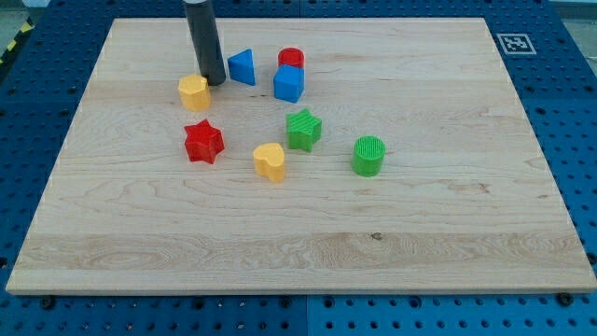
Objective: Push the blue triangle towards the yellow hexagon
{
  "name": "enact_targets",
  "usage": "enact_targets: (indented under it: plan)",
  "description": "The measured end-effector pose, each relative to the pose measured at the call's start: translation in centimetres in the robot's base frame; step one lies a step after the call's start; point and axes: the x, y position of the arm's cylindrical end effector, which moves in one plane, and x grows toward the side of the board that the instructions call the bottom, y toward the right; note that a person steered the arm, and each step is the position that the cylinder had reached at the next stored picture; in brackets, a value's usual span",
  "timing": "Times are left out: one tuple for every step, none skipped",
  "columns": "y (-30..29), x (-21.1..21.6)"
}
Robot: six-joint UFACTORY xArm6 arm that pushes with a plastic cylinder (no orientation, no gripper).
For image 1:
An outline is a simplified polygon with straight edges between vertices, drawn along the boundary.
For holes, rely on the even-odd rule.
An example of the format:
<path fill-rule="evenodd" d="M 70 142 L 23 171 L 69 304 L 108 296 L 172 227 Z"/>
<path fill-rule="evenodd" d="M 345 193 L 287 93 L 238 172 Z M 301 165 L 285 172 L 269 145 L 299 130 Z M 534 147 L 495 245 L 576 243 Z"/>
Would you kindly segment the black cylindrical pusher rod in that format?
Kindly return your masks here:
<path fill-rule="evenodd" d="M 210 86 L 226 81 L 215 12 L 211 0 L 183 0 L 200 73 Z"/>

